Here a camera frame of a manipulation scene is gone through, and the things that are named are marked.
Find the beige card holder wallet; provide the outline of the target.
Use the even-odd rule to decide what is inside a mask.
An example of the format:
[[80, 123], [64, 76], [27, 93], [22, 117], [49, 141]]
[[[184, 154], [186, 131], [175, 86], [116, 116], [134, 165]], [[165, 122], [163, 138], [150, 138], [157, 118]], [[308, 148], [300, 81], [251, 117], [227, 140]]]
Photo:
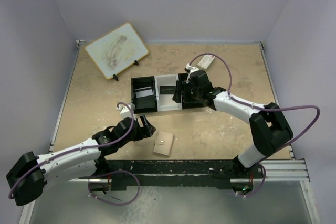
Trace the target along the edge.
[[159, 131], [154, 142], [153, 153], [155, 155], [169, 156], [174, 140], [174, 134]]

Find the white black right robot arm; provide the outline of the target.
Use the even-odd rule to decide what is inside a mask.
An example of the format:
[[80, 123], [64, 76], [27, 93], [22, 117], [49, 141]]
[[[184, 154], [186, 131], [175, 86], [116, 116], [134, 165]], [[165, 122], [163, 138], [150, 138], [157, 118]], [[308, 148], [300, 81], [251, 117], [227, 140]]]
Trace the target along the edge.
[[215, 111], [225, 112], [250, 126], [253, 143], [233, 159], [234, 173], [246, 177], [252, 167], [262, 159], [272, 156], [293, 138], [293, 132], [284, 114], [275, 103], [257, 104], [242, 100], [229, 91], [214, 87], [204, 70], [186, 70], [185, 84], [188, 95]]

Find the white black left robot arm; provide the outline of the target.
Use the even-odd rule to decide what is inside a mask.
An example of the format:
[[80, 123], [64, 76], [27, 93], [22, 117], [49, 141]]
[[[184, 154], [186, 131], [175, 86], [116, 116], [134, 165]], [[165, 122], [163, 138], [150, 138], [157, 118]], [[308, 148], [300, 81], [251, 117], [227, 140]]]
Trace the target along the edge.
[[8, 197], [17, 206], [24, 206], [60, 183], [76, 178], [102, 178], [112, 170], [106, 156], [129, 142], [151, 137], [155, 131], [144, 115], [138, 119], [126, 117], [62, 151], [41, 155], [27, 152], [6, 175], [11, 188]]

